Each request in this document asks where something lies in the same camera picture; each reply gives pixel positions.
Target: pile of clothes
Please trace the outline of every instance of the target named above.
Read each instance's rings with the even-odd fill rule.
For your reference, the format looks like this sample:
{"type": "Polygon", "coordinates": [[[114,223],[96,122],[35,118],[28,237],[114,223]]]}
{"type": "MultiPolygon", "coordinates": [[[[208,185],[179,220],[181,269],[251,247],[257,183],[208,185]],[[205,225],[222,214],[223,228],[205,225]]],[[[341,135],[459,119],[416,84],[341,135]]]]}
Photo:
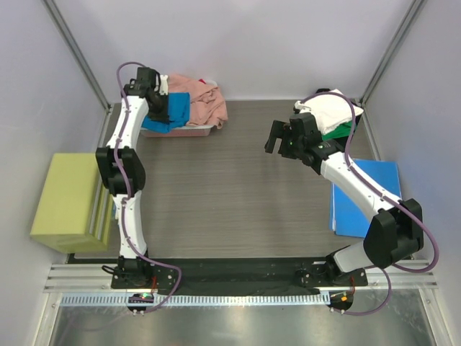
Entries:
{"type": "Polygon", "coordinates": [[[225,100],[218,86],[206,84],[179,74],[168,77],[170,123],[152,121],[146,117],[143,128],[169,133],[182,126],[210,125],[222,128],[228,119],[225,100]]]}
{"type": "MultiPolygon", "coordinates": [[[[318,89],[315,93],[335,92],[343,94],[338,89],[318,89]]],[[[358,107],[354,102],[355,125],[359,125],[363,109],[358,107]]],[[[347,137],[351,132],[352,114],[349,105],[340,97],[334,95],[321,95],[307,102],[296,102],[295,108],[299,110],[307,107],[308,111],[315,117],[318,130],[322,133],[324,141],[334,139],[340,145],[345,146],[347,137]]]]}

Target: white cloth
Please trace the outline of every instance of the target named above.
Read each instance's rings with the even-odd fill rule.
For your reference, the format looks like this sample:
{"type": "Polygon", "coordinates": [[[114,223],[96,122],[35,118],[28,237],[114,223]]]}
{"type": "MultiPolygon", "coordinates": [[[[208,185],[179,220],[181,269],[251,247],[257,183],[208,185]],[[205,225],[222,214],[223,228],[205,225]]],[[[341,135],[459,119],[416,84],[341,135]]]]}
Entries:
{"type": "MultiPolygon", "coordinates": [[[[338,89],[331,90],[337,94],[343,94],[338,89]]],[[[351,108],[345,100],[335,95],[320,95],[309,99],[308,101],[295,103],[295,108],[300,110],[300,113],[309,112],[315,117],[317,128],[326,135],[335,130],[340,124],[347,123],[352,120],[351,108]]],[[[355,115],[361,115],[363,109],[354,106],[355,115]]]]}

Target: pink cloth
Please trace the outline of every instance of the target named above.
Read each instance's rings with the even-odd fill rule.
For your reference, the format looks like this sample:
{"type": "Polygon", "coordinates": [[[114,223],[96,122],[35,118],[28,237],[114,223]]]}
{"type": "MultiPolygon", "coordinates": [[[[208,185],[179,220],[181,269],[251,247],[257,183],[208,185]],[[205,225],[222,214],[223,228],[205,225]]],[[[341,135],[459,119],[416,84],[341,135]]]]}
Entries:
{"type": "Polygon", "coordinates": [[[227,121],[228,111],[219,87],[203,84],[180,74],[170,74],[168,90],[190,94],[190,118],[187,125],[215,125],[222,128],[223,123],[227,121]]]}

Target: cable ruler strip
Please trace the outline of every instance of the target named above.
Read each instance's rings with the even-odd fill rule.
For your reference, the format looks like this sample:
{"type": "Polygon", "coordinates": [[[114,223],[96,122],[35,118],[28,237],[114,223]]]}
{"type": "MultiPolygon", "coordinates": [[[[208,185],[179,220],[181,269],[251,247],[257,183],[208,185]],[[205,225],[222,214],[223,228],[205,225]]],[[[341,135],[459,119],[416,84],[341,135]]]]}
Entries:
{"type": "MultiPolygon", "coordinates": [[[[153,303],[128,303],[133,293],[64,293],[60,306],[153,306],[165,296],[155,296],[153,303]]],[[[212,296],[172,296],[165,306],[286,306],[330,304],[329,292],[315,296],[280,297],[212,297],[212,296]]]]}

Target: white wall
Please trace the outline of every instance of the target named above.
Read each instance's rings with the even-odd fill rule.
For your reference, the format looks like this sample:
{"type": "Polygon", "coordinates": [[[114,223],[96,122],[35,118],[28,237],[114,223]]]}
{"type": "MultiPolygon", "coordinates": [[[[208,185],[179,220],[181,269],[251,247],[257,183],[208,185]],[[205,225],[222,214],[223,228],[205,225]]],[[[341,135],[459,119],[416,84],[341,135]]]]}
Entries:
{"type": "MultiPolygon", "coordinates": [[[[455,298],[461,284],[460,17],[460,1],[428,1],[367,103],[382,158],[398,162],[404,197],[414,196],[422,204],[425,223],[439,242],[437,280],[457,326],[461,311],[461,300],[455,298]]],[[[430,253],[427,242],[426,254],[430,253]]]]}
{"type": "MultiPolygon", "coordinates": [[[[56,0],[106,96],[136,60],[211,78],[227,99],[362,96],[411,0],[56,0]]],[[[128,70],[128,79],[134,70],[128,70]]]]}
{"type": "Polygon", "coordinates": [[[53,153],[91,151],[104,111],[38,0],[0,10],[0,345],[30,345],[50,264],[29,238],[53,153]]]}

